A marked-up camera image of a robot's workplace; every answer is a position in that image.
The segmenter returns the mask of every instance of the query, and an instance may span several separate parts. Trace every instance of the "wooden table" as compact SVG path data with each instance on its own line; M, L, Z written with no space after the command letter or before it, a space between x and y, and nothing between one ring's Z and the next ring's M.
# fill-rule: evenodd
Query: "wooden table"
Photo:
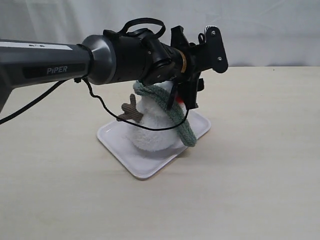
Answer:
M202 75L210 132L148 181L98 141L113 118L84 83L1 125L0 239L319 239L320 67ZM94 92L119 114L132 84ZM51 85L16 89L1 117Z

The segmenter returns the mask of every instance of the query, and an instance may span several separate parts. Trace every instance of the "white fluffy toy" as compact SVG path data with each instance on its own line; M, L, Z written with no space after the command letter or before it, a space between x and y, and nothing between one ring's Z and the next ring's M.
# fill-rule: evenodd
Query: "white fluffy toy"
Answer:
M152 86L135 82L133 89L135 94L141 96L141 100L137 103L136 96L131 94L130 104L124 103L121 106L124 113L118 117L152 129L169 128L179 124L186 114L185 105L179 97L175 98L171 110L166 109L172 87L171 81ZM151 131L129 125L127 138L137 148L149 152L170 148L178 141L182 141L187 147L194 147L197 142L188 120L174 129L164 131Z

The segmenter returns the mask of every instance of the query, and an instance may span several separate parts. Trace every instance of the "black cable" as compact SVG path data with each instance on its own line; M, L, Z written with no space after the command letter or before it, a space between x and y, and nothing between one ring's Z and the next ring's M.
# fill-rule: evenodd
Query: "black cable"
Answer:
M37 103L39 103L41 100L43 100L45 97L47 97L50 93L52 93L54 90L57 89L57 87L59 87L61 84L65 83L67 80L63 80L63 81L58 81L56 82L52 87L50 87L47 91L45 91L42 95L40 95L39 97L37 97L35 100L33 100L32 102L28 103L27 105L25 105L24 107L22 107L21 109L19 109L18 111L12 113L11 115L3 118L0 120L0 125L4 124L14 118L16 118L17 116L19 116L20 114L24 113L25 111L27 111L28 109L30 109L31 107L33 107L34 105L36 105Z
M146 126L142 126L142 125L139 125L139 124L136 124L136 123L133 123L133 122L124 120L124 119L122 119L121 117L118 117L117 115L115 115L113 112L111 112L111 111L107 108L107 106L106 106L106 104L105 104L105 102L104 102L104 100L102 99L101 96L94 94L93 89L92 89L92 86L91 86L91 84L89 83L89 81L88 81L86 78L84 78L84 79L82 79L82 80L83 80L83 81L85 82L85 84L87 85L87 87L88 87L88 89L89 89L90 96L93 97L93 98L95 98L95 99L99 99L100 102L101 102L101 104L102 104L102 106L103 106L103 108L104 108L111 116L113 116L113 117L116 118L117 120L119 120L119 121L121 121L121 122L124 122L124 123L126 123L126 124L130 124L130 125L133 125L133 126L136 126L136 127L142 128L142 129L145 129L145 130L149 130L149 131L159 132L159 131L166 131L166 130L175 129L175 128L179 127L180 125L182 125L182 124L187 120L187 118L188 118L189 110L187 109L186 114L185 114L185 116L184 116L184 119L183 119L179 124L177 124L177 125L175 125L175 126L171 126L171 127L166 127L166 128L149 128L149 127L146 127Z

